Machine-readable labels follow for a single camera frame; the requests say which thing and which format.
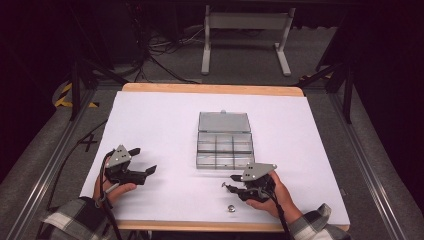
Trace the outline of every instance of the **metal frame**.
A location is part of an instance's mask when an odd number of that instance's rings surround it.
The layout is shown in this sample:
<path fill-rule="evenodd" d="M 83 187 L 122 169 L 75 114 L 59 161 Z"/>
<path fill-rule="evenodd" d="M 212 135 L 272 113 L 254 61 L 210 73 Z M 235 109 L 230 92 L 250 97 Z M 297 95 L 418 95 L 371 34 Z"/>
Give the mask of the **metal frame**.
<path fill-rule="evenodd" d="M 273 29 L 283 30 L 283 37 L 275 43 L 275 51 L 280 61 L 284 76 L 290 76 L 291 71 L 284 54 L 291 23 L 294 18 L 295 8 L 290 8 L 288 13 L 223 13 L 211 12 L 209 5 L 205 12 L 205 47 L 203 49 L 202 70 L 203 75 L 209 74 L 211 41 L 210 29 Z"/>

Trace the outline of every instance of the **hand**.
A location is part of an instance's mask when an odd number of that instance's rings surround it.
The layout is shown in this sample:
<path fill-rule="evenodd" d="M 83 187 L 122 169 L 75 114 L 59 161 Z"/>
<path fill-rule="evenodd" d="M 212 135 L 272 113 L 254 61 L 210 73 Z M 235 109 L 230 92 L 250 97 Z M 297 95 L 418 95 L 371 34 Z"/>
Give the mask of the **hand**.
<path fill-rule="evenodd" d="M 110 187 L 112 187 L 114 184 L 109 182 L 107 180 L 106 176 L 103 174 L 103 191 L 106 191 Z M 115 204 L 119 197 L 122 196 L 122 194 L 127 193 L 129 191 L 132 191 L 137 188 L 137 185 L 134 183 L 127 183 L 123 184 L 121 186 L 118 186 L 117 188 L 113 189 L 110 193 L 107 194 L 107 198 L 109 199 L 110 204 Z M 96 185 L 94 187 L 94 193 L 93 193 L 93 199 L 97 201 L 100 199 L 100 176 L 97 177 Z"/>
<path fill-rule="evenodd" d="M 277 196 L 278 203 L 281 205 L 281 207 L 284 210 L 284 217 L 286 218 L 287 223 L 289 224 L 293 223 L 294 221 L 296 221 L 298 218 L 302 216 L 302 212 L 300 212 L 299 209 L 296 207 L 296 205 L 293 203 L 289 190 L 281 182 L 277 173 L 275 171 L 272 171 L 268 174 L 272 177 L 272 179 L 275 182 L 274 192 L 275 192 L 275 195 Z M 267 211 L 269 214 L 271 214 L 272 216 L 276 218 L 279 217 L 277 207 L 275 206 L 274 201 L 272 201 L 271 199 L 268 199 L 264 203 L 261 203 L 252 199 L 248 199 L 246 201 L 246 204 L 258 210 Z"/>

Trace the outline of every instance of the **white surface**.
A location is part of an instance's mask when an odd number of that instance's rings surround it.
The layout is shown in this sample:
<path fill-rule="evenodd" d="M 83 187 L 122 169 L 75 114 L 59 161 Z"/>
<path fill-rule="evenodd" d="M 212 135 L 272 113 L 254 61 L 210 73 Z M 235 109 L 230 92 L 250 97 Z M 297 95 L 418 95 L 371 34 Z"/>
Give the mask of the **white surface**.
<path fill-rule="evenodd" d="M 302 212 L 327 203 L 333 209 L 330 223 L 349 224 L 304 97 L 118 92 L 81 195 L 92 195 L 104 155 L 123 144 L 141 148 L 130 170 L 153 165 L 157 170 L 114 206 L 118 220 L 278 223 L 221 187 L 223 182 L 241 187 L 229 178 L 233 171 L 196 169 L 199 113 L 223 109 L 248 114 L 256 162 L 277 164 Z M 236 212 L 228 212 L 230 204 Z"/>

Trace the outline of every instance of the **metal stand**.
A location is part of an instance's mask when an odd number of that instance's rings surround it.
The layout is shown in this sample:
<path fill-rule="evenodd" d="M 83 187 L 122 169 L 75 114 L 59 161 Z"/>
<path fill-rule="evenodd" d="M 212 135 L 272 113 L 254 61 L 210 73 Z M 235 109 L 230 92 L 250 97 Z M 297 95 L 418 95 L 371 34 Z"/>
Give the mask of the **metal stand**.
<path fill-rule="evenodd" d="M 293 21 L 295 8 L 288 13 L 223 13 L 210 12 L 206 6 L 205 12 L 205 47 L 203 50 L 202 70 L 203 75 L 209 74 L 211 42 L 210 29 L 272 29 L 283 30 L 280 43 L 275 43 L 275 49 L 280 61 L 284 76 L 290 76 L 290 68 L 284 55 L 284 46 Z"/>
<path fill-rule="evenodd" d="M 73 121 L 81 110 L 81 87 L 80 80 L 86 89 L 94 90 L 98 85 L 98 80 L 93 74 L 93 70 L 97 70 L 108 78 L 122 85 L 128 81 L 106 68 L 87 59 L 80 58 L 72 67 L 72 115 L 70 121 Z"/>

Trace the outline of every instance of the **plaid sleeve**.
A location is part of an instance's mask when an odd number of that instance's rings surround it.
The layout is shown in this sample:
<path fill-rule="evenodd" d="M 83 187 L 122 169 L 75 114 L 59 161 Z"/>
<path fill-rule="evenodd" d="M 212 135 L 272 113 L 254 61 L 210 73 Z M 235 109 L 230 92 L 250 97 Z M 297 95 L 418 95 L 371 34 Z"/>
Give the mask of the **plaid sleeve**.
<path fill-rule="evenodd" d="M 41 221 L 51 226 L 50 238 L 52 236 L 60 239 L 108 239 L 104 235 L 107 230 L 108 221 L 105 213 L 96 208 L 94 200 L 81 197 L 72 200 L 54 212 L 49 212 Z"/>
<path fill-rule="evenodd" d="M 290 231 L 296 240 L 353 240 L 353 238 L 340 228 L 327 224 L 331 208 L 322 204 L 318 210 L 308 212 L 303 217 L 290 225 Z"/>

